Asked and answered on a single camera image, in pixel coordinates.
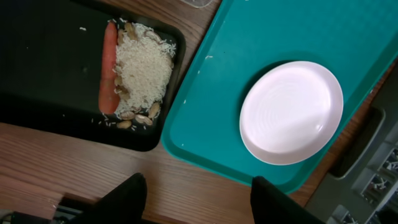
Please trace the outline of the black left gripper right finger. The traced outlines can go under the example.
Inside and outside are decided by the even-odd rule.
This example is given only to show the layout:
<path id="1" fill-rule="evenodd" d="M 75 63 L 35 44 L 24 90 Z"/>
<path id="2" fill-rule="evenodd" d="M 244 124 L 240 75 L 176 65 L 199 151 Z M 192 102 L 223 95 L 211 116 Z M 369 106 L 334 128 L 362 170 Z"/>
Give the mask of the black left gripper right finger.
<path id="1" fill-rule="evenodd" d="M 261 176 L 252 178 L 250 204 L 254 223 L 323 223 Z"/>

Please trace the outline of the pink plate with food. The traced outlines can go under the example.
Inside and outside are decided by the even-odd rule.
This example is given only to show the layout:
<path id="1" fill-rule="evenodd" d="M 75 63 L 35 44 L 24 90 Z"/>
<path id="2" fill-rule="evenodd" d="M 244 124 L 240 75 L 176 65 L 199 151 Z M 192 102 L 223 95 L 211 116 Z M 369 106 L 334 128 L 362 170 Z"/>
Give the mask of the pink plate with food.
<path id="1" fill-rule="evenodd" d="M 284 63 L 248 91 L 239 116 L 241 139 L 262 162 L 296 164 L 333 137 L 343 105 L 341 86 L 329 69 L 309 61 Z"/>

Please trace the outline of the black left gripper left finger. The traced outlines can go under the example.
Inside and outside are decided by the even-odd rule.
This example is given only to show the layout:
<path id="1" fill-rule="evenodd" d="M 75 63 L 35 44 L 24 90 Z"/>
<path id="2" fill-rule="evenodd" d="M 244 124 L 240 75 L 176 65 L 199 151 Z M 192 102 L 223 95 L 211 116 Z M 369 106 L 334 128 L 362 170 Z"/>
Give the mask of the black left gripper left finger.
<path id="1" fill-rule="evenodd" d="M 146 198 L 146 179 L 143 174 L 135 173 L 71 223 L 137 224 L 142 221 Z"/>

